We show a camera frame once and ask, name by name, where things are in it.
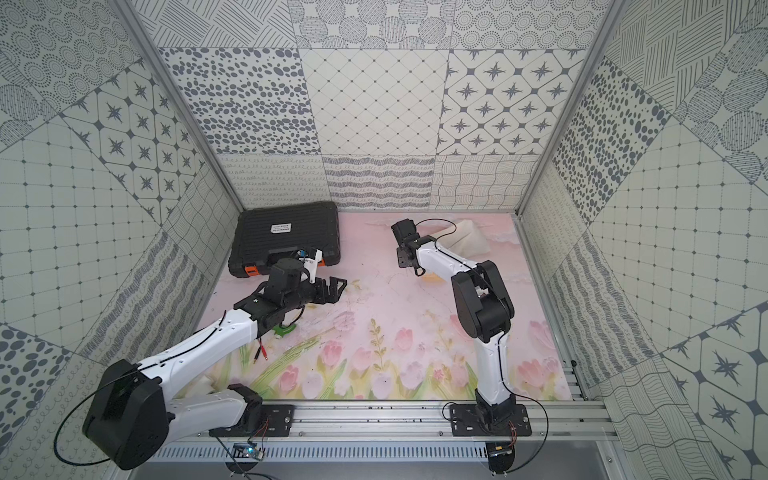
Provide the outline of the cream cloth soil bag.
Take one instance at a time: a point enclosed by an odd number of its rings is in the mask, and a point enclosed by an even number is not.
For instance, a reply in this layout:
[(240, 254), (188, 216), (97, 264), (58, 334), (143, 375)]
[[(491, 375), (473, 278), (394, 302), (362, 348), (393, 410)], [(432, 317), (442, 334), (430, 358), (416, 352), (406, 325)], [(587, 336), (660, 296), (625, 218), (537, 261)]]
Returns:
[(484, 234), (469, 219), (459, 221), (456, 224), (456, 231), (442, 237), (438, 243), (441, 247), (465, 258), (487, 254), (491, 251)]

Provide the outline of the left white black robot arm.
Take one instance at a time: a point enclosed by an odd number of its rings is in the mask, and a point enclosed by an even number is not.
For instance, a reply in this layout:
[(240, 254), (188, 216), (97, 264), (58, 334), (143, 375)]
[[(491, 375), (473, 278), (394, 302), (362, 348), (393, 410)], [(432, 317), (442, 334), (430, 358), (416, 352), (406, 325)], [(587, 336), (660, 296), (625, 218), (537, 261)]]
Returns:
[(204, 431), (262, 429), (263, 398), (242, 384), (178, 399), (195, 377), (275, 328), (306, 305), (337, 303), (347, 282), (316, 275), (314, 260), (283, 258), (269, 278), (221, 318), (180, 343), (137, 363), (119, 360), (84, 399), (83, 435), (122, 470), (132, 470), (165, 444)]

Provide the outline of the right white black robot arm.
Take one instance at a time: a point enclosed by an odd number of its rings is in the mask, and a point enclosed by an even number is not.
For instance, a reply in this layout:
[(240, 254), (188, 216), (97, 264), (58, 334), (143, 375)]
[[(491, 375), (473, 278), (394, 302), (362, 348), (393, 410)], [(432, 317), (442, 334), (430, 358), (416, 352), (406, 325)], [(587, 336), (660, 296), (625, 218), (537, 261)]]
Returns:
[(527, 411), (507, 385), (507, 340), (515, 309), (496, 264), (450, 251), (439, 237), (421, 235), (404, 219), (391, 226), (401, 268), (434, 273), (451, 283), (459, 323), (474, 340), (477, 358), (476, 418), (495, 435), (530, 436)]

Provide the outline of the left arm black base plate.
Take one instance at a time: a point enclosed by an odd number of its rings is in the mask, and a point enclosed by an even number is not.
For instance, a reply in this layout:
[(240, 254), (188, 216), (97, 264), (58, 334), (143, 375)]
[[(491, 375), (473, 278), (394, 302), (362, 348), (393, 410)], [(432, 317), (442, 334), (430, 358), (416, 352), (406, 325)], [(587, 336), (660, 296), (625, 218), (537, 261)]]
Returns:
[(232, 426), (214, 428), (211, 437), (288, 437), (293, 423), (294, 405), (247, 406)]

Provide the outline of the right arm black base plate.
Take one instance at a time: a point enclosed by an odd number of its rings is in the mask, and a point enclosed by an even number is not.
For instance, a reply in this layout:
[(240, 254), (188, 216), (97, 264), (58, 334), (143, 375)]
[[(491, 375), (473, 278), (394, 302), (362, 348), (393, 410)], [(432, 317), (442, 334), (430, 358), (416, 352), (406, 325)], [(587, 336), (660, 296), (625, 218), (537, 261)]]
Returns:
[(507, 419), (493, 426), (483, 424), (475, 404), (448, 402), (443, 409), (443, 415), (449, 419), (454, 437), (511, 437), (513, 435), (530, 437), (532, 435), (529, 415), (522, 404), (515, 405)]

